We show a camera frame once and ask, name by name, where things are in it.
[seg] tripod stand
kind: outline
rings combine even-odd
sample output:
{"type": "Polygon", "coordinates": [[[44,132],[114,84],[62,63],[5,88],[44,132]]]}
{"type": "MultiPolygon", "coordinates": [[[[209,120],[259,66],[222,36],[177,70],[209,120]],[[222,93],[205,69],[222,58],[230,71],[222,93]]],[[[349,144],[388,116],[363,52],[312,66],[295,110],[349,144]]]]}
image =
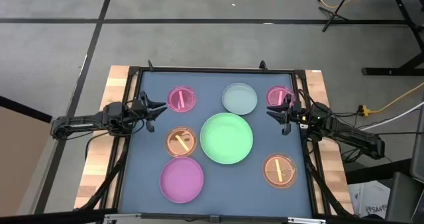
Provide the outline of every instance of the tripod stand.
{"type": "Polygon", "coordinates": [[[335,11],[335,12],[332,12],[332,11],[330,11],[330,10],[328,10],[328,9],[324,9],[324,8],[322,8],[322,7],[318,7],[318,9],[319,9],[319,10],[324,11],[324,12],[328,13],[328,15],[330,15],[330,19],[329,19],[329,20],[327,21],[327,23],[324,25],[323,32],[325,32],[325,31],[327,30],[327,28],[330,26],[331,22],[332,22],[335,18],[340,18],[340,19],[342,19],[342,20],[344,20],[344,21],[347,21],[347,20],[348,20],[348,19],[344,18],[343,16],[340,16],[340,15],[338,15],[338,14],[337,14],[337,12],[339,11],[339,9],[342,7],[342,5],[343,5],[344,1],[345,1],[345,0],[342,0],[342,1],[340,2],[340,5],[337,7],[337,9],[336,9],[336,11],[335,11]]]}

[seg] floor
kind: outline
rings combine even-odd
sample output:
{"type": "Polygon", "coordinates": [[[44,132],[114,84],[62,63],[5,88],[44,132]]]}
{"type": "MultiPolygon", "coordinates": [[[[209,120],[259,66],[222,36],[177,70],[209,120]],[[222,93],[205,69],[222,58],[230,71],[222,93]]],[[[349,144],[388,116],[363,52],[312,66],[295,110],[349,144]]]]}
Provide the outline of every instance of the floor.
{"type": "MultiPolygon", "coordinates": [[[[335,5],[340,0],[326,0],[335,5]]],[[[0,0],[0,18],[97,19],[104,0],[0,0]]],[[[413,20],[424,14],[418,0],[403,0],[413,20]]],[[[326,19],[317,0],[111,0],[106,19],[326,19]]],[[[403,19],[394,0],[354,0],[339,13],[350,19],[403,19]]],[[[95,24],[10,23],[0,19],[0,94],[55,117],[68,110],[95,24]]],[[[76,115],[98,110],[110,65],[209,66],[322,70],[334,112],[359,104],[378,109],[423,78],[371,77],[361,67],[397,67],[419,52],[404,25],[104,24],[101,27],[76,115]]],[[[418,91],[387,111],[359,118],[364,125],[418,104],[418,91]]],[[[414,131],[418,113],[373,132],[414,131]]],[[[411,157],[413,135],[385,136],[391,160],[411,157]]],[[[87,139],[68,142],[47,212],[74,205],[87,139]]],[[[361,157],[374,166],[388,160],[361,157]]]]}

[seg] table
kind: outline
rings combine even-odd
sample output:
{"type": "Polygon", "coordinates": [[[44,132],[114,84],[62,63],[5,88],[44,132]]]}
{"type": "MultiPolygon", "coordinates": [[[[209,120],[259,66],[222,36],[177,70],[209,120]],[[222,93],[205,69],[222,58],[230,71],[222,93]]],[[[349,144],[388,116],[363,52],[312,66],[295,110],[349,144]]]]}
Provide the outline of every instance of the table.
{"type": "MultiPolygon", "coordinates": [[[[132,99],[131,96],[123,96],[126,88],[129,89],[129,94],[134,93],[137,84],[136,76],[132,76],[132,74],[136,71],[138,71],[137,67],[111,66],[101,101],[101,109],[110,102],[128,101],[132,99]]],[[[329,102],[321,71],[308,70],[305,71],[305,75],[307,78],[307,88],[312,98],[315,101],[328,105],[329,102]]],[[[297,81],[298,87],[302,88],[300,79],[297,79],[297,81]]],[[[109,161],[115,161],[116,157],[120,155],[124,139],[115,140],[115,142],[117,142],[115,148],[113,148],[113,142],[113,137],[103,136],[93,140],[91,143],[83,175],[81,177],[75,207],[82,206],[96,191],[104,180],[107,171],[111,168],[108,167],[109,161]]],[[[319,152],[321,153],[323,173],[328,187],[342,203],[343,207],[353,213],[338,145],[331,140],[324,139],[319,143],[319,152]]],[[[314,154],[315,152],[311,155],[313,161],[315,161],[314,154]]],[[[112,207],[113,200],[119,198],[119,193],[115,191],[117,178],[115,178],[115,181],[112,183],[107,197],[103,198],[100,202],[100,207],[112,207]]],[[[314,192],[317,200],[317,211],[318,213],[324,213],[325,202],[323,202],[321,198],[321,191],[316,183],[314,183],[314,192]]]]}

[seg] concrete floor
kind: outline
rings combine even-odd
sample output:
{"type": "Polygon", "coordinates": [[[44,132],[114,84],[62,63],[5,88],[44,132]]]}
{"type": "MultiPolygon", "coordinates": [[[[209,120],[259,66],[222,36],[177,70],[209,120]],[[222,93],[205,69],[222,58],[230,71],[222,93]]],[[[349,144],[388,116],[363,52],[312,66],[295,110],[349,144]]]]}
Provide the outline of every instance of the concrete floor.
{"type": "MultiPolygon", "coordinates": [[[[326,0],[337,4],[339,0],[326,0]]],[[[418,0],[403,0],[421,23],[418,0]]],[[[103,0],[0,0],[1,17],[97,18],[103,0]]],[[[111,0],[112,18],[325,19],[317,0],[111,0]]],[[[394,0],[354,0],[340,10],[350,19],[402,19],[394,0]]],[[[405,26],[351,25],[103,25],[76,115],[98,110],[110,65],[214,66],[322,70],[331,107],[377,109],[423,78],[368,77],[360,68],[397,67],[419,52],[405,26]]],[[[0,24],[0,94],[53,116],[64,115],[83,64],[94,25],[0,24]]],[[[418,104],[422,90],[363,125],[394,116],[418,104]]],[[[414,131],[417,115],[373,129],[414,131]]],[[[385,136],[386,154],[411,157],[413,135],[385,136]]],[[[68,142],[46,211],[74,205],[88,138],[68,142]]],[[[365,166],[386,163],[362,157],[365,166]]]]}

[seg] petri dish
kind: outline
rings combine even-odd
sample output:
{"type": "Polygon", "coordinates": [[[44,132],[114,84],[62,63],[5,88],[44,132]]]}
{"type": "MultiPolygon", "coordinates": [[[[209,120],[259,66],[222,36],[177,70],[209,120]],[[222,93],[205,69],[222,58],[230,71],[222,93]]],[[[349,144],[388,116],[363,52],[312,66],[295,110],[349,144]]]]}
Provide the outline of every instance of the petri dish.
{"type": "Polygon", "coordinates": [[[172,159],[160,174],[160,189],[174,203],[187,203],[195,199],[202,187],[203,170],[191,158],[172,159]]]}
{"type": "Polygon", "coordinates": [[[173,88],[168,94],[168,107],[175,112],[187,112],[196,104],[194,90],[186,85],[173,88]]]}
{"type": "Polygon", "coordinates": [[[266,93],[266,102],[269,106],[281,105],[287,94],[291,94],[292,99],[290,106],[292,106],[296,97],[294,96],[293,91],[284,85],[276,85],[271,87],[266,93]]]}
{"type": "Polygon", "coordinates": [[[285,154],[269,155],[262,168],[266,181],[275,188],[288,188],[297,178],[296,165],[285,154]]]}
{"type": "Polygon", "coordinates": [[[165,140],[165,148],[173,157],[185,157],[194,152],[197,146],[195,132],[188,127],[172,129],[165,140]]]}
{"type": "Polygon", "coordinates": [[[249,154],[253,133],[238,115],[218,113],[202,126],[200,144],[205,154],[219,164],[235,164],[249,154]]]}
{"type": "Polygon", "coordinates": [[[246,115],[256,107],[258,96],[249,85],[234,83],[224,89],[222,100],[227,111],[237,115],[246,115]]]}

